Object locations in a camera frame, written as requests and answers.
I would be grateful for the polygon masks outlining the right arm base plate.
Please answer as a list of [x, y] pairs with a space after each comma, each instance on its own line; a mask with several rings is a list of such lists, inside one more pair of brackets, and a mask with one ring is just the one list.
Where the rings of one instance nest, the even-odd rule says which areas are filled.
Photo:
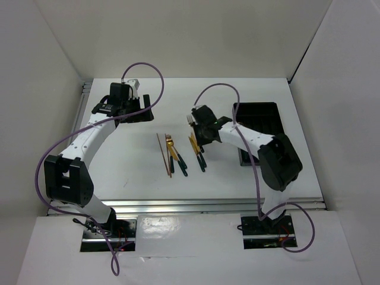
[[257, 216], [241, 217], [236, 226], [243, 234], [244, 249], [270, 249], [285, 247], [296, 248], [297, 241], [293, 220], [285, 215], [276, 224], [269, 220], [259, 221]]

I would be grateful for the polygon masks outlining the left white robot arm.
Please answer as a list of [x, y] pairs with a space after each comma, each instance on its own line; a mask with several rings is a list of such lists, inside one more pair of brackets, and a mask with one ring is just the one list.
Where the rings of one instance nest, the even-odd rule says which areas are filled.
[[113, 236], [123, 222], [116, 218], [115, 210], [101, 202], [94, 194], [94, 184], [88, 168], [106, 138], [119, 124], [148, 122], [154, 119], [150, 109], [150, 96], [138, 97], [137, 79], [125, 83], [112, 83], [110, 93], [91, 111], [87, 130], [59, 155], [49, 155], [44, 161], [46, 195], [48, 198], [69, 204], [81, 214], [97, 221], [96, 229], [104, 237]]

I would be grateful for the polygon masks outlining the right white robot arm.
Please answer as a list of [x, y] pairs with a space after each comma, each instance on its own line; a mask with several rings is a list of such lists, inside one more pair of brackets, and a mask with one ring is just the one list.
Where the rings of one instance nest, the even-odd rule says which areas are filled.
[[269, 187], [260, 208], [259, 226], [266, 233], [275, 231], [286, 212], [289, 188], [303, 169], [288, 136], [264, 134], [225, 116], [218, 119], [206, 105], [195, 106], [186, 118], [194, 130], [197, 146], [214, 141], [227, 143], [259, 160], [262, 180]]

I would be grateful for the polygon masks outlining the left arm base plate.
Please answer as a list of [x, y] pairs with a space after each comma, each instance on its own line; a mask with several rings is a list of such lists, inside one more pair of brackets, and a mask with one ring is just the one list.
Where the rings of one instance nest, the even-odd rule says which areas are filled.
[[[100, 229], [91, 221], [76, 221], [84, 227], [80, 252], [109, 252], [106, 239]], [[133, 252], [136, 247], [137, 219], [121, 220], [115, 230], [104, 230], [112, 249]]]

